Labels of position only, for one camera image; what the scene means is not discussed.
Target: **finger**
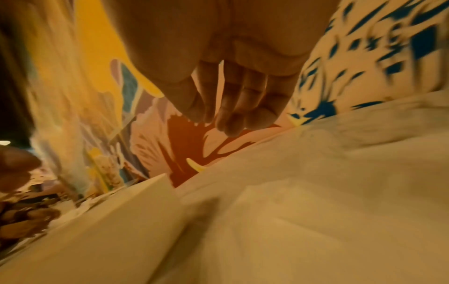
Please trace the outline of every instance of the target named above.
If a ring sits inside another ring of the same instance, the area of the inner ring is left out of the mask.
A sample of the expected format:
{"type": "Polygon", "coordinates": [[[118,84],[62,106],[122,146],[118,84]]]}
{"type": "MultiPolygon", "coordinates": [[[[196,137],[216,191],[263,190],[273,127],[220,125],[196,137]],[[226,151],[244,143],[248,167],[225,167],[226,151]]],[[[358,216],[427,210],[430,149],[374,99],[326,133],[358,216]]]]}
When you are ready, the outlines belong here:
{"type": "Polygon", "coordinates": [[[225,61],[223,65],[224,87],[221,97],[220,110],[217,115],[217,129],[224,131],[226,122],[239,100],[243,87],[244,68],[231,61],[225,61]]]}
{"type": "Polygon", "coordinates": [[[41,161],[28,151],[0,146],[0,170],[31,171],[41,166],[41,161]]]}
{"type": "Polygon", "coordinates": [[[178,83],[168,83],[160,80],[152,82],[164,93],[165,97],[183,115],[193,122],[204,119],[204,102],[190,76],[178,83]]]}
{"type": "Polygon", "coordinates": [[[205,123],[211,123],[215,116],[217,101],[218,63],[200,61],[196,67],[201,97],[205,106],[205,123]]]}
{"type": "Polygon", "coordinates": [[[299,73],[291,76],[269,76],[265,96],[259,106],[245,117],[245,127],[258,130],[269,127],[281,115],[297,84],[299,73]]]}
{"type": "Polygon", "coordinates": [[[266,85],[267,76],[265,74],[247,69],[243,81],[243,90],[235,112],[245,114],[255,109],[262,98],[266,85]]]}
{"type": "Polygon", "coordinates": [[[29,172],[1,172],[0,173],[0,191],[12,192],[27,184],[30,180],[29,172]]]}

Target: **hand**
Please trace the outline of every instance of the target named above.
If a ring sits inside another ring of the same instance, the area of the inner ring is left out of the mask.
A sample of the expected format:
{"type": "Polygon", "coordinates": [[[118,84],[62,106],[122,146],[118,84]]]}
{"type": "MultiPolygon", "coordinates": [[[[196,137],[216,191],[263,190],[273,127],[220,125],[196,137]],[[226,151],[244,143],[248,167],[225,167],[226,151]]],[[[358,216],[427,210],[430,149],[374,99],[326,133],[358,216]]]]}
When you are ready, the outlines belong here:
{"type": "Polygon", "coordinates": [[[25,185],[41,162],[31,153],[8,146],[0,146],[0,191],[11,192],[25,185]]]}
{"type": "Polygon", "coordinates": [[[340,0],[103,0],[135,67],[194,122],[229,136],[270,126],[340,0]],[[191,77],[196,69],[198,88],[191,77]]]}

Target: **white sheet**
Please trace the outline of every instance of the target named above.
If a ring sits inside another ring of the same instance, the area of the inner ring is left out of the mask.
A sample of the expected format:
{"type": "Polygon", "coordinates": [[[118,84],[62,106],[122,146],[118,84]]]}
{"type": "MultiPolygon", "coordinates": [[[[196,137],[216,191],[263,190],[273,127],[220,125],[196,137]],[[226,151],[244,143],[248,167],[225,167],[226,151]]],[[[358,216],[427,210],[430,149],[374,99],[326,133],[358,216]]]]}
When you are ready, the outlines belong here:
{"type": "Polygon", "coordinates": [[[294,129],[179,190],[213,218],[150,283],[449,283],[449,94],[294,129]]]}

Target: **blurred hand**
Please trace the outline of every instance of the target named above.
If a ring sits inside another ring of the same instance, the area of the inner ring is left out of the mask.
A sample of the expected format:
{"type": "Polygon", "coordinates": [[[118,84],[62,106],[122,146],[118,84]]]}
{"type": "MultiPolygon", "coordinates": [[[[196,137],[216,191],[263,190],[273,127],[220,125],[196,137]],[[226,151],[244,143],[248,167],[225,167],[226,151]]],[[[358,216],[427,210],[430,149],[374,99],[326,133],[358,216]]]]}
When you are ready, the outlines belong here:
{"type": "Polygon", "coordinates": [[[25,185],[41,162],[31,153],[8,146],[0,146],[0,191],[11,192],[25,185]]]}
{"type": "Polygon", "coordinates": [[[102,0],[135,67],[194,122],[270,126],[340,0],[102,0]],[[198,88],[191,77],[196,69],[198,88]]]}

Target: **beige surface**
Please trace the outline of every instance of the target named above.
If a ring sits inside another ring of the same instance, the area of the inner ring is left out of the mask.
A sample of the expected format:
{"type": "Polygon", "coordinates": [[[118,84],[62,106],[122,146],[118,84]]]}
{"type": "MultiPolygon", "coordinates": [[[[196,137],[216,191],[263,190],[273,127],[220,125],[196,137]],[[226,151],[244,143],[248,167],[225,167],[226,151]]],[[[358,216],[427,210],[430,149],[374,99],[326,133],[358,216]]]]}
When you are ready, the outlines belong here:
{"type": "Polygon", "coordinates": [[[123,189],[0,267],[2,284],[145,283],[186,224],[165,175],[123,189]]]}
{"type": "Polygon", "coordinates": [[[447,145],[438,92],[237,152],[178,188],[211,214],[150,283],[449,283],[447,145]]]}

